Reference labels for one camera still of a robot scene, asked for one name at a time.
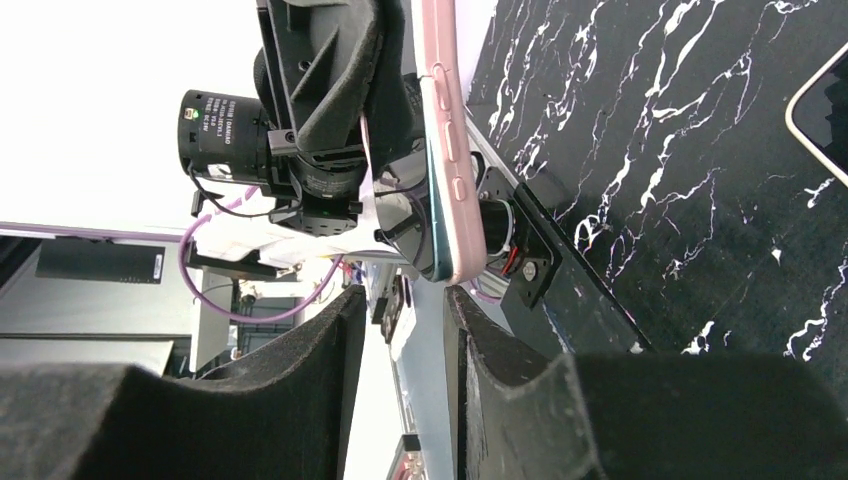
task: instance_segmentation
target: white marble veining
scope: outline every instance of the white marble veining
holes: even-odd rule
[[[544,1],[533,0],[535,5]],[[495,146],[523,142],[514,162],[516,172],[524,179],[534,178],[544,171],[548,162],[557,161],[553,155],[578,153],[551,152],[544,146],[552,135],[572,127],[570,120],[575,108],[584,102],[585,86],[593,82],[599,72],[603,71],[603,75],[609,76],[612,73],[611,67],[621,68],[618,88],[609,106],[595,115],[591,127],[592,148],[582,160],[580,168],[574,172],[578,179],[574,199],[566,208],[554,212],[558,221],[572,214],[583,195],[583,184],[590,177],[595,183],[604,181],[607,184],[595,211],[577,221],[576,228],[570,233],[575,246],[584,254],[593,248],[600,236],[613,237],[608,265],[603,272],[608,282],[613,283],[625,271],[639,248],[646,228],[665,223],[679,232],[677,219],[669,212],[671,206],[681,210],[681,202],[697,201],[699,205],[694,208],[702,212],[702,220],[694,228],[688,226],[689,233],[698,232],[700,238],[672,252],[673,258],[665,266],[663,275],[666,280],[679,279],[687,266],[696,261],[713,240],[716,210],[719,208],[715,194],[716,189],[721,188],[724,170],[711,166],[700,167],[703,168],[700,179],[688,186],[666,185],[664,179],[671,162],[699,168],[697,165],[700,165],[700,159],[679,153],[679,147],[686,139],[697,137],[701,142],[714,145],[722,135],[745,120],[764,81],[756,71],[757,62],[771,54],[770,45],[780,36],[791,16],[814,6],[818,0],[759,0],[759,3],[762,6],[761,12],[757,22],[752,23],[747,45],[739,45],[732,60],[712,67],[714,71],[706,77],[712,80],[705,82],[700,91],[687,94],[690,95],[688,98],[682,98],[675,89],[681,84],[691,84],[695,71],[703,78],[704,74],[699,70],[703,68],[703,63],[692,58],[696,54],[703,55],[703,49],[709,48],[705,46],[705,38],[722,35],[723,26],[715,19],[722,9],[736,8],[735,2],[666,0],[659,5],[652,22],[633,45],[633,51],[623,68],[605,64],[605,52],[615,50],[620,53],[622,48],[627,47],[605,43],[605,38],[598,35],[599,26],[606,21],[613,21],[614,17],[608,18],[605,13],[615,8],[613,4],[616,2],[595,2],[594,8],[587,8],[582,13],[585,18],[576,22],[571,18],[569,28],[565,27],[565,17],[557,19],[550,15],[530,15],[527,1],[514,2],[506,12],[512,19],[510,33],[515,40],[504,42],[508,47],[503,48],[509,51],[502,66],[503,79],[495,96],[497,111],[488,121],[489,135]],[[562,11],[562,0],[548,0],[545,5],[548,12],[554,6]],[[553,42],[558,42],[557,48],[551,48]],[[560,90],[544,93],[547,102],[541,111],[528,111],[524,108],[524,97],[531,93],[538,94],[528,85],[540,71],[544,71],[542,67],[545,66],[560,69]],[[593,166],[598,161],[599,151],[606,146],[610,122],[620,111],[622,99],[626,96],[632,99],[633,89],[639,85],[644,85],[641,112],[633,120],[629,141],[619,152],[620,167],[608,179],[596,178],[599,174]],[[573,128],[586,127],[573,125]],[[529,129],[533,129],[533,133],[525,133],[519,138],[519,131],[529,132]],[[658,153],[648,153],[648,145],[658,146]],[[636,178],[633,176],[636,168],[650,174]],[[616,221],[610,218],[610,209],[618,201],[619,193],[625,185],[628,189],[641,191],[641,194],[635,205],[616,206],[618,214],[624,212],[623,220]],[[828,185],[805,190],[809,195],[807,201],[810,208],[815,206],[819,195]],[[702,206],[705,198],[710,200],[706,209]],[[657,210],[662,212],[659,222],[648,216],[648,213]],[[743,215],[745,224],[750,219],[750,216]]]
[[[834,284],[829,285],[824,289],[821,296],[821,304],[819,305],[818,318],[812,318],[804,322],[804,326],[789,336],[786,341],[786,350],[784,356],[799,358],[805,362],[813,359],[813,351],[821,347],[825,340],[828,324],[832,318],[832,314],[836,313],[831,308],[831,302],[837,292],[845,286],[848,271],[848,242],[843,246],[845,256],[842,258],[842,263],[836,267],[837,280]]]
[[[692,342],[688,347],[684,348],[682,354],[688,355],[700,355],[702,352],[707,353],[710,351],[710,342],[708,337],[710,336],[710,332],[712,332],[713,327],[715,326],[715,322],[710,320],[704,325],[704,328],[695,335],[695,338],[692,339]]]

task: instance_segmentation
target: smartphone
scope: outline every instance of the smartphone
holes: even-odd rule
[[[848,186],[848,44],[792,97],[786,109],[786,126]]]
[[[440,203],[453,265],[448,283],[456,284],[483,273],[487,255],[459,82],[454,0],[412,0],[412,21],[435,174],[430,180],[440,193],[433,198]]]
[[[422,70],[425,58],[441,57],[438,48],[434,53],[414,38],[413,29],[430,25],[428,38],[441,31],[432,19],[415,14],[416,8],[422,5],[387,2],[387,32],[371,83],[375,98],[366,102],[362,124],[369,138],[378,240],[394,246],[426,279],[457,284],[483,273],[486,248],[455,68],[454,22],[439,24],[449,30],[444,36],[453,49],[430,44],[450,52],[444,55],[449,68],[433,64],[439,68]],[[424,54],[416,55],[419,50]]]

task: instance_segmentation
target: white panel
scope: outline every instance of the white panel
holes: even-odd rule
[[[162,375],[174,342],[0,339],[0,367],[40,363],[134,363]]]
[[[256,97],[261,45],[255,2],[4,2],[0,222],[188,226],[183,94]]]
[[[191,334],[193,296],[179,275],[176,246],[166,247],[159,285],[36,278],[36,264],[0,298],[0,335]]]
[[[345,461],[346,480],[385,478],[403,434],[388,347],[378,325],[369,323],[365,328]]]
[[[4,237],[23,237],[23,238],[41,238],[50,239],[56,238],[56,235],[42,232],[20,231],[20,230],[5,230],[0,228],[0,235]]]
[[[201,292],[215,305],[229,310],[233,288],[232,280],[220,275],[200,272],[198,283]],[[191,303],[191,355],[189,371],[196,372],[221,354],[229,343],[230,317],[192,300]]]

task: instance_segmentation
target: purple cable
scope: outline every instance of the purple cable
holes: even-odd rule
[[[249,188],[247,190],[247,192],[244,194],[245,199],[249,199],[250,197],[252,197],[253,194],[256,193],[257,189],[258,189],[258,187]],[[234,201],[233,203],[227,205],[227,208],[228,209],[234,209],[234,208],[240,206],[241,204],[242,204],[242,199],[239,198],[236,201]],[[185,263],[185,254],[186,254],[186,250],[188,249],[188,242],[191,240],[191,238],[194,236],[194,233],[197,232],[197,230],[200,227],[202,227],[206,223],[209,223],[209,221],[212,220],[212,216],[217,215],[218,213],[221,213],[221,212],[217,212],[215,214],[204,215],[204,216],[198,218],[197,221],[194,222],[194,224],[192,226],[190,226],[188,228],[188,230],[186,230],[186,232],[183,234],[183,237],[180,239],[179,270],[180,270],[180,276],[183,277],[183,282],[185,282],[186,287],[188,287],[189,291],[191,291],[191,293],[195,296],[195,298],[200,300],[200,303],[211,308],[216,313],[224,315],[225,317],[229,317],[231,320],[235,320],[237,322],[242,322],[242,323],[274,323],[274,322],[279,322],[280,320],[285,320],[289,317],[293,317],[293,316],[297,315],[298,313],[302,312],[310,303],[314,302],[315,299],[318,298],[319,295],[321,295],[321,292],[325,288],[327,288],[327,285],[330,284],[330,280],[332,280],[332,278],[333,278],[333,273],[335,273],[336,268],[338,268],[339,264],[342,262],[342,255],[336,256],[335,260],[333,260],[333,266],[330,267],[330,271],[327,272],[327,276],[324,277],[324,279],[321,281],[321,284],[318,285],[318,288],[316,288],[315,291],[312,292],[311,295],[306,297],[302,302],[297,304],[297,306],[295,306],[293,309],[291,309],[287,312],[281,313],[279,315],[274,315],[272,317],[267,317],[267,318],[253,318],[253,317],[246,317],[244,315],[232,313],[228,310],[224,310],[223,308],[219,307],[218,305],[215,305],[214,303],[212,303],[211,300],[209,300],[208,298],[206,298],[205,295],[203,295],[203,292],[201,292],[200,290],[197,289],[197,287],[194,285],[194,282],[191,280],[191,277],[189,277],[189,275],[188,275],[188,266]]]
[[[469,283],[471,284],[471,293],[473,293],[480,300],[483,300],[486,303],[491,303],[492,305],[497,305],[498,303],[500,303],[501,299],[499,297],[493,297],[487,293],[484,293],[480,289],[480,284],[477,283],[476,278],[472,278]]]

